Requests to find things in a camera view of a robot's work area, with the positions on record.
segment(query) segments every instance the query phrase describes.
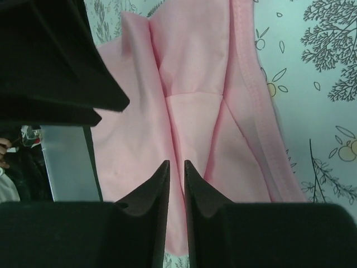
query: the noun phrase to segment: finger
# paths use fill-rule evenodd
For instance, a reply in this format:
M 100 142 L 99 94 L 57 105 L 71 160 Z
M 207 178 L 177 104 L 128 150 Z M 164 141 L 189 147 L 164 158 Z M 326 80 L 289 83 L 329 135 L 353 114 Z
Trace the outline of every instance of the finger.
M 0 162 L 0 168 L 8 169 L 9 167 L 10 165 L 8 163 Z
M 11 148 L 11 142 L 6 138 L 0 138 L 0 144 L 5 145 L 6 148 Z
M 7 149 L 0 146 L 0 155 L 3 156 L 4 154 L 6 154 L 6 152 L 7 152 Z

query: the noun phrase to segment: pink dress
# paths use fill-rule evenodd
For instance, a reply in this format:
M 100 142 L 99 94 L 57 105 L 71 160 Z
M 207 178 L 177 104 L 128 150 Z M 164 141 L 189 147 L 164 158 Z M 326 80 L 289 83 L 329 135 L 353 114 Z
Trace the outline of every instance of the pink dress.
M 92 129 L 104 200 L 171 162 L 166 251 L 188 253 L 184 160 L 235 202 L 302 202 L 254 48 L 252 0 L 167 0 L 150 18 L 122 14 L 99 48 L 131 103 L 97 110 Z

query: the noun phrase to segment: dark clothing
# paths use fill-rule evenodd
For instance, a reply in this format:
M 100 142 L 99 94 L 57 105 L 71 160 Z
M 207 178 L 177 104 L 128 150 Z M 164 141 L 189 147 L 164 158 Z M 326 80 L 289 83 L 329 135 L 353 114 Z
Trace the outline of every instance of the dark clothing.
M 41 145 L 34 148 L 21 145 L 21 127 L 0 128 L 0 137 L 19 147 L 18 152 L 7 153 L 5 161 L 10 165 L 6 175 L 13 181 L 20 200 L 53 200 Z

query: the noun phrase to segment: tree illustration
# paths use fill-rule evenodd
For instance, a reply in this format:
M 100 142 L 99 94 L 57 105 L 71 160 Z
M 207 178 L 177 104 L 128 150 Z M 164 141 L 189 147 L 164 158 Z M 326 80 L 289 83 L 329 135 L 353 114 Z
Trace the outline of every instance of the tree illustration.
M 352 0 L 314 0 L 303 19 L 319 24 L 305 31 L 301 42 L 305 63 L 319 72 L 346 66 L 328 97 L 331 101 L 354 101 L 357 97 L 357 5 Z

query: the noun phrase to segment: leaf illustration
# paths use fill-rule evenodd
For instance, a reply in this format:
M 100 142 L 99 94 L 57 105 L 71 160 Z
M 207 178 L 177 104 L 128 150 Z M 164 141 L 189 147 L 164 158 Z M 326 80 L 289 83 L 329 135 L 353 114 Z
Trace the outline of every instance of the leaf illustration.
M 264 77 L 266 78 L 266 81 L 268 81 L 268 77 L 267 77 L 267 73 L 266 73 L 266 71 L 264 70 L 264 68 L 263 68 L 263 67 L 260 67 L 260 69 L 261 69 L 261 71 L 263 72 Z
M 329 159 L 332 158 L 336 153 L 337 153 L 338 148 L 334 148 L 330 154 L 329 154 Z
M 336 126 L 337 130 L 340 131 L 343 135 L 355 139 L 356 136 L 349 130 L 345 129 L 344 127 Z
M 165 0 L 162 0 L 160 3 L 156 4 L 150 11 L 149 13 L 147 13 L 147 17 L 150 18 L 154 13 L 155 11 L 157 11 L 157 9 L 163 4 Z
M 319 83 L 319 82 L 314 82 L 314 83 L 313 83 L 313 86 L 314 86 L 318 91 L 321 90 L 321 86 L 320 86 L 320 83 Z
M 270 27 L 266 28 L 266 30 L 262 33 L 262 35 L 260 36 L 261 38 L 268 32 Z
M 335 138 L 336 138 L 336 141 L 340 144 L 340 145 L 342 145 L 342 140 L 341 140 L 341 138 L 339 137 L 339 136 L 335 136 Z
M 284 87 L 283 85 L 279 85 L 278 86 L 278 89 L 281 91 L 281 92 L 284 92 L 284 93 L 287 93 L 288 92 L 288 89 L 286 87 Z
M 273 77 L 273 82 L 278 81 L 281 77 L 283 77 L 285 75 L 286 72 L 286 68 L 282 69 L 279 73 L 277 73 L 274 77 Z
M 285 52 L 285 44 L 284 44 L 283 41 L 279 42 L 279 47 L 280 47 L 281 53 L 284 54 L 284 52 Z

